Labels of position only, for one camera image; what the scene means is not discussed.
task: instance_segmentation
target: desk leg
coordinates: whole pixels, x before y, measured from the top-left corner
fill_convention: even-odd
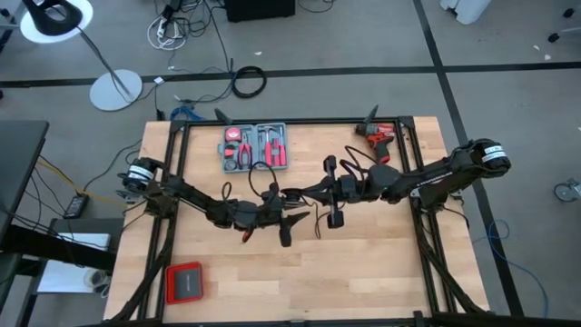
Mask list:
[[[34,232],[27,228],[10,225],[0,250],[7,253],[30,254],[45,259],[54,259],[64,263],[80,264],[87,267],[112,272],[115,266],[115,254],[101,251],[79,243]]]

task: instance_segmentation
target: tool kit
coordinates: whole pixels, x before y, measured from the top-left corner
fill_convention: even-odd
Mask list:
[[[286,169],[288,152],[285,123],[226,126],[222,143],[218,144],[225,173],[248,172],[257,162],[264,162],[272,169]],[[258,164],[255,169],[268,168]]]

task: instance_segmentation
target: cordless drill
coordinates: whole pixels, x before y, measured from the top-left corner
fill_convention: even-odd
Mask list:
[[[388,144],[395,138],[395,126],[392,124],[370,124],[375,117],[379,106],[376,105],[371,113],[365,118],[363,124],[355,126],[355,133],[364,136],[369,142],[369,146],[375,152],[378,163],[386,164],[389,161]]]

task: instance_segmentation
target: floor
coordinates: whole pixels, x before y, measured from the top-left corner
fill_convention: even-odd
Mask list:
[[[323,7],[318,0],[301,1]],[[7,3],[11,9],[17,1]],[[169,63],[170,53],[152,49],[145,38],[155,18],[153,1],[92,4],[95,16],[86,32],[113,67],[134,70],[148,82],[157,75],[178,74],[168,70],[170,65],[192,72],[224,67],[213,28],[189,40]],[[581,146],[577,110],[581,37],[547,42],[556,30],[581,25],[578,17],[561,16],[575,4],[575,0],[493,1],[480,20],[467,26],[456,22],[436,0],[339,0],[324,14],[297,8],[293,17],[238,24],[228,23],[224,12],[216,10],[216,23],[235,67],[257,65],[283,77],[269,79],[265,91],[254,99],[231,96],[216,104],[200,104],[196,110],[209,118],[215,107],[233,118],[335,117],[363,116],[379,104],[379,115],[435,115],[449,150],[464,133],[501,142],[513,168],[503,178],[484,181],[484,186],[492,216],[511,229],[510,238],[503,241],[507,257],[542,282],[549,317],[581,320],[581,293],[571,292],[581,288],[581,262],[576,259],[581,244],[575,241],[581,230],[581,206],[561,203],[552,193],[556,183],[579,177],[581,155],[575,149]],[[430,42],[432,36],[435,44]],[[87,96],[92,79],[102,73],[103,67],[80,38],[35,45],[15,32],[0,54],[0,88],[5,91],[0,119],[48,121],[43,155],[79,184],[102,172],[121,147],[141,137],[144,123],[155,120],[156,105],[168,114],[178,106],[175,95],[219,94],[228,83],[168,82],[157,90],[157,104],[150,96],[122,111],[104,113],[95,110]],[[61,79],[69,79],[69,85],[46,82]],[[18,85],[13,81],[38,87],[9,87]],[[257,83],[245,79],[240,88],[251,90]],[[152,86],[146,83],[144,90]],[[124,160],[118,160],[90,191],[114,196],[120,188],[115,173],[125,169]],[[54,175],[42,174],[67,204],[71,189]],[[476,240],[485,235],[480,209],[486,199],[478,188],[465,194],[470,233]],[[56,206],[44,187],[41,195]],[[36,216],[36,202],[25,197],[19,213]],[[120,217],[121,208],[90,202],[85,215]],[[490,217],[486,210],[483,215]],[[54,217],[43,210],[43,222]],[[503,225],[498,229],[504,232]],[[478,242],[475,251],[491,309],[510,313],[490,247]],[[515,266],[510,269],[524,313],[543,316],[538,285]],[[0,325],[14,325],[27,284],[25,277],[16,280]],[[98,296],[44,295],[30,325],[98,323],[103,307]]]

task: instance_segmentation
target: wooden tabletop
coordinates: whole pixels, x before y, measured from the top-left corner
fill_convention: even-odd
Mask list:
[[[425,164],[446,156],[435,117],[416,117],[416,128]],[[148,123],[140,156],[163,160],[169,123]],[[221,198],[225,182],[232,183],[231,198],[259,203],[246,173],[224,174],[216,144],[222,127],[195,127],[190,131],[184,179],[214,198]],[[364,139],[351,124],[289,125],[289,163],[278,171],[281,188],[306,187],[324,176],[322,161],[329,154],[349,159],[343,147],[352,145],[370,154]],[[176,138],[173,172],[181,136]],[[389,164],[402,169],[397,143],[389,145]],[[338,168],[337,174],[345,174]],[[253,182],[266,190],[268,172],[255,172]],[[447,207],[461,211],[458,203]],[[308,211],[300,208],[290,213]],[[320,213],[327,208],[320,208]],[[385,202],[345,206],[345,226],[328,230],[321,224],[322,239],[314,233],[315,214],[292,229],[290,248],[280,246],[278,228],[257,230],[246,244],[241,233],[222,230],[203,213],[180,204],[172,264],[200,262],[204,297],[198,302],[168,305],[164,322],[239,322],[280,320],[337,320],[411,317],[421,310],[429,316],[419,250],[407,199],[396,205]],[[141,214],[128,213],[125,223]],[[464,220],[450,212],[438,213],[448,268],[474,302],[487,308],[487,299]],[[121,240],[105,319],[123,307],[143,277],[153,218],[144,216],[129,226]],[[439,278],[438,297],[444,305]],[[157,298],[152,287],[149,314]]]

